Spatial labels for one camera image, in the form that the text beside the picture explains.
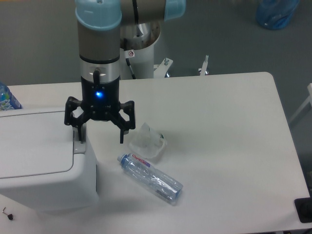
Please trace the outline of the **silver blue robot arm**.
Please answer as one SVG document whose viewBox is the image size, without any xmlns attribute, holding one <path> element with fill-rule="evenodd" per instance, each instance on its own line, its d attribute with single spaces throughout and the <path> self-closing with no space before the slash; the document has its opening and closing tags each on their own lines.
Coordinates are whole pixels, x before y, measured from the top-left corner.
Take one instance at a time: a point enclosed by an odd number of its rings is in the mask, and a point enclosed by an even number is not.
<svg viewBox="0 0 312 234">
<path fill-rule="evenodd" d="M 135 103 L 119 101 L 120 28 L 183 16 L 184 0 L 77 0 L 82 100 L 68 97 L 65 125 L 78 131 L 90 119 L 111 121 L 124 135 L 136 127 Z"/>
</svg>

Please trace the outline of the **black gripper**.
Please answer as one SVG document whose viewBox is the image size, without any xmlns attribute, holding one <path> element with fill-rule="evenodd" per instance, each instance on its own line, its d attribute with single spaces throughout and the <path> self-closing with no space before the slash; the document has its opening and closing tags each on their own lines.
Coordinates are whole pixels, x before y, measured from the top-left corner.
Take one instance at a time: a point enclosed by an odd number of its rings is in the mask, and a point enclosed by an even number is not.
<svg viewBox="0 0 312 234">
<path fill-rule="evenodd" d="M 133 100 L 125 103 L 119 102 L 119 81 L 117 78 L 108 83 L 96 86 L 94 83 L 81 78 L 82 101 L 75 97 L 68 97 L 65 103 L 64 124 L 78 130 L 78 138 L 83 142 L 84 134 L 82 126 L 88 120 L 111 121 L 120 129 L 119 142 L 124 142 L 124 135 L 129 130 L 136 128 L 135 102 Z M 82 113 L 74 116 L 74 111 L 80 107 Z M 126 120 L 120 111 L 129 117 Z"/>
</svg>

